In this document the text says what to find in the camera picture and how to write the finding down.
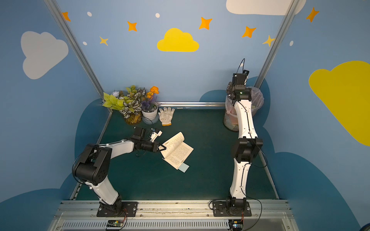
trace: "vent grille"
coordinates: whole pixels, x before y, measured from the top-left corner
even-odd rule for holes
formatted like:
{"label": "vent grille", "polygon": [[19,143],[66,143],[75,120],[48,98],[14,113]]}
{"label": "vent grille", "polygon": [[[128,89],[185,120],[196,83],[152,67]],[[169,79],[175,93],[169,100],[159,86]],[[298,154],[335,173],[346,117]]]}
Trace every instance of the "vent grille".
{"label": "vent grille", "polygon": [[229,228],[229,225],[224,220],[217,220],[217,221],[204,221],[204,220],[151,220],[151,221],[128,221],[127,228],[135,229],[135,228],[145,228],[145,229],[166,229],[166,228],[187,228],[187,229],[202,229],[202,228]]}
{"label": "vent grille", "polygon": [[[115,230],[117,228],[106,228],[107,221],[102,220],[65,220],[61,230]],[[228,220],[223,219],[177,219],[177,220],[128,220],[123,228],[130,230],[153,229],[223,229],[229,228]]]}
{"label": "vent grille", "polygon": [[105,230],[106,225],[106,221],[66,220],[62,225],[62,230]]}

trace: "black mounting plate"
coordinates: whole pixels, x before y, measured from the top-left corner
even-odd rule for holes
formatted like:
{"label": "black mounting plate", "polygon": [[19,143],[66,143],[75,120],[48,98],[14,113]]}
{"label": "black mounting plate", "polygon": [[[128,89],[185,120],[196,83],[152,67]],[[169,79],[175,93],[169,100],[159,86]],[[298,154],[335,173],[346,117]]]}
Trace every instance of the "black mounting plate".
{"label": "black mounting plate", "polygon": [[118,216],[114,216],[110,210],[105,210],[102,205],[99,206],[98,213],[96,214],[97,217],[134,217],[136,215],[137,210],[137,201],[122,201],[122,208],[127,210],[126,212],[123,210],[122,213]]}
{"label": "black mounting plate", "polygon": [[[212,203],[213,205],[213,216],[215,217],[241,217],[242,211],[226,211],[226,202],[225,201],[215,201]],[[251,217],[252,211],[250,209],[248,201],[245,204],[245,208],[243,210],[245,217]]]}

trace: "potted plant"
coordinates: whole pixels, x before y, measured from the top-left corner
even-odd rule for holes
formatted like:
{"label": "potted plant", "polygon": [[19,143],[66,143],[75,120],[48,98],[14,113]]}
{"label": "potted plant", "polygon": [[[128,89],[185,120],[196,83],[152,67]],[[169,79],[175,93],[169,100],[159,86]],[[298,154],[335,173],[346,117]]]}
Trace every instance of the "potted plant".
{"label": "potted plant", "polygon": [[111,95],[104,93],[104,107],[118,110],[125,118],[126,123],[135,125],[141,122],[141,102],[145,99],[145,88],[136,89],[135,85],[123,91],[113,92]]}
{"label": "potted plant", "polygon": [[152,122],[155,120],[158,113],[158,105],[156,103],[157,94],[159,94],[158,88],[153,86],[141,102],[143,117]]}

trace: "trash can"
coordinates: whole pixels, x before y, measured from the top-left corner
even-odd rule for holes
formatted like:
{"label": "trash can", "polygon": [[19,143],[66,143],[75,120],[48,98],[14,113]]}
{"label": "trash can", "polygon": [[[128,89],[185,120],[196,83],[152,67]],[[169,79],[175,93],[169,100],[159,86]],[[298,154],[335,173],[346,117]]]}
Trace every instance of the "trash can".
{"label": "trash can", "polygon": [[[254,116],[258,109],[263,105],[263,95],[259,88],[253,86],[248,86],[250,88],[250,94],[252,96],[252,116]],[[235,108],[229,97],[226,97],[225,101],[225,116],[223,117],[223,124],[231,131],[239,131],[238,117],[236,115]]]}

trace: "robotic arm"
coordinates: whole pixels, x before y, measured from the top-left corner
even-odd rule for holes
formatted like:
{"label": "robotic arm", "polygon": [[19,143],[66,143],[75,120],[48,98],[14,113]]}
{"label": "robotic arm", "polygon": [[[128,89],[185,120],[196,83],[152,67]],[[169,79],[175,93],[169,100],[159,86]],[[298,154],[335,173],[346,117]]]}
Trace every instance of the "robotic arm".
{"label": "robotic arm", "polygon": [[246,202],[245,186],[250,165],[263,145],[253,125],[252,97],[250,88],[245,87],[248,74],[247,70],[243,70],[241,74],[233,74],[232,82],[229,82],[226,91],[232,99],[239,125],[239,138],[231,150],[231,156],[234,159],[234,176],[230,195],[226,199],[226,211],[231,215],[241,212],[250,213]]}
{"label": "robotic arm", "polygon": [[146,129],[135,128],[134,134],[128,140],[120,140],[105,145],[88,144],[81,153],[80,158],[72,169],[74,177],[79,178],[84,184],[93,189],[99,197],[100,207],[98,217],[116,217],[123,211],[122,197],[114,190],[108,179],[110,160],[119,155],[130,153],[133,150],[146,150],[159,152],[166,150],[166,147],[155,142],[155,138],[162,132],[154,129],[150,140],[145,140]]}

